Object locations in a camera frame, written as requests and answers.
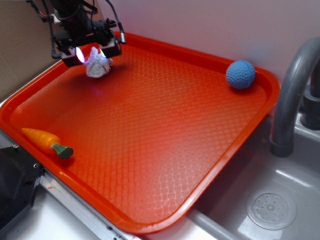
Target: gray sink basin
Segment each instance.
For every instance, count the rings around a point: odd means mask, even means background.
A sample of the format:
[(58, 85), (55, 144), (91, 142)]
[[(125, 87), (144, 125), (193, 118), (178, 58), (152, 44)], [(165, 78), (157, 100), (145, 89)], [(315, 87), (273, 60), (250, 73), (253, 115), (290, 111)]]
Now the gray sink basin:
[(279, 158), (270, 129), (268, 116), (199, 199), (200, 225), (225, 239), (319, 240), (320, 133), (296, 125), (293, 154)]

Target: faucet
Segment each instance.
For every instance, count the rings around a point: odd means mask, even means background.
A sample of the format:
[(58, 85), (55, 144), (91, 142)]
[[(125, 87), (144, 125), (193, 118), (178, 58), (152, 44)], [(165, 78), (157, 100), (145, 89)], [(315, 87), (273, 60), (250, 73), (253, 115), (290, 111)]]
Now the faucet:
[(294, 150), (294, 130), (300, 121), (312, 130), (320, 129), (320, 37), (307, 40), (295, 54), (281, 85), (270, 135), (270, 151), (288, 157)]

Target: orange tray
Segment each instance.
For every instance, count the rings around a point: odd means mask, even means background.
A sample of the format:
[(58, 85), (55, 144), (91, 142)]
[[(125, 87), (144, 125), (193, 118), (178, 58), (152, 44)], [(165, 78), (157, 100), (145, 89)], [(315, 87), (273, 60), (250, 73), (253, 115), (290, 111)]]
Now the orange tray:
[[(256, 68), (251, 87), (236, 90), (226, 81), (231, 60), (133, 34), (127, 42), (102, 78), (83, 65), (48, 69), (5, 102), (0, 128), (117, 227), (147, 234), (188, 212), (272, 108), (279, 84)], [(46, 155), (21, 128), (59, 136), (73, 157)]]

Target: blue ball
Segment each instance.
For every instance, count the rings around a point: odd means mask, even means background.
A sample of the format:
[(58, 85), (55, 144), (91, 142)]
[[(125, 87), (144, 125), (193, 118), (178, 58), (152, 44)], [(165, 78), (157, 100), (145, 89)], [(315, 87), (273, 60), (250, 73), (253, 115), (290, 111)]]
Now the blue ball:
[(255, 80), (256, 70), (250, 62), (239, 60), (228, 67), (225, 76), (227, 82), (235, 89), (246, 89)]

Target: drain cover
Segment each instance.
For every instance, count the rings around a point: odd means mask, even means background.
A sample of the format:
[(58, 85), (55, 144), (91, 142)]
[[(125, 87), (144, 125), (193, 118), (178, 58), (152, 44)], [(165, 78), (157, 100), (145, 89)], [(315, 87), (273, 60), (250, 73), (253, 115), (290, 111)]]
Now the drain cover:
[(273, 187), (253, 192), (246, 202), (246, 211), (256, 225), (267, 230), (284, 229), (297, 215), (294, 199), (283, 190)]

